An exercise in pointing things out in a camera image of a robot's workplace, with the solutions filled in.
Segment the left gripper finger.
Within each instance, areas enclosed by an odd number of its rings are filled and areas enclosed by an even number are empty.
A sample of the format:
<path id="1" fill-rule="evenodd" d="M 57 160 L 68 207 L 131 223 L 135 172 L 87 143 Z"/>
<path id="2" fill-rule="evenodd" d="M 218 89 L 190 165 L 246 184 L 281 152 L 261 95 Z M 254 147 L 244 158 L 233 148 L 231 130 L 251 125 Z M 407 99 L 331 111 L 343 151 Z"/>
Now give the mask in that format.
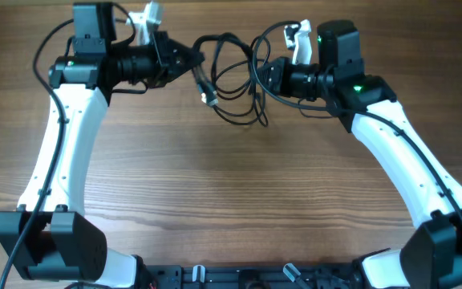
<path id="1" fill-rule="evenodd" d="M 180 78 L 187 72 L 192 73 L 194 81 L 197 82 L 200 76 L 197 74 L 196 69 L 202 64 L 201 60 L 190 61 L 190 62 L 175 62 L 171 64 L 167 69 L 167 82 L 171 83 L 174 80 Z"/>
<path id="2" fill-rule="evenodd" d="M 204 54 L 194 50 L 192 47 L 187 47 L 183 43 L 174 42 L 176 50 L 176 60 L 182 64 L 201 64 L 205 61 Z"/>

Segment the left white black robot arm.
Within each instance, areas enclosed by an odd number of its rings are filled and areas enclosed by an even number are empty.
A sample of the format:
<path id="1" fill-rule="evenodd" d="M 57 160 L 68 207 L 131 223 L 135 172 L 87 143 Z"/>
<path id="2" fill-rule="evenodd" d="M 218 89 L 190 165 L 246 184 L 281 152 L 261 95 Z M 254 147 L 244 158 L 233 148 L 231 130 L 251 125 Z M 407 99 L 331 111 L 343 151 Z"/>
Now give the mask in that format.
<path id="1" fill-rule="evenodd" d="M 112 250 L 85 217 L 91 152 L 111 97 L 120 84 L 162 88 L 203 62 L 203 55 L 170 39 L 159 26 L 162 7 L 150 2 L 126 12 L 132 29 L 116 36 L 115 2 L 81 2 L 69 24 L 65 53 L 40 82 L 50 99 L 47 128 L 32 177 L 12 211 L 0 212 L 0 243 L 11 270 L 27 280 L 65 281 L 71 288 L 156 288 L 141 257 Z"/>

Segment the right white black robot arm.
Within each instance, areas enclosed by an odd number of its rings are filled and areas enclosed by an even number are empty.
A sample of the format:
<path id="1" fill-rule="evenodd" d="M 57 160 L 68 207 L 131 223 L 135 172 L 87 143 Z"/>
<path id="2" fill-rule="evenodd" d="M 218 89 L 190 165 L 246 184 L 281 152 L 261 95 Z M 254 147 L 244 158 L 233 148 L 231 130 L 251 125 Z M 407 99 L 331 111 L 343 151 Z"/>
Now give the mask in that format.
<path id="1" fill-rule="evenodd" d="M 355 262 L 351 286 L 453 288 L 462 285 L 462 185 L 411 126 L 387 82 L 364 71 L 359 32 L 349 20 L 282 23 L 292 59 L 253 65 L 256 83 L 308 117 L 338 118 L 380 163 L 415 227 L 399 250 Z"/>

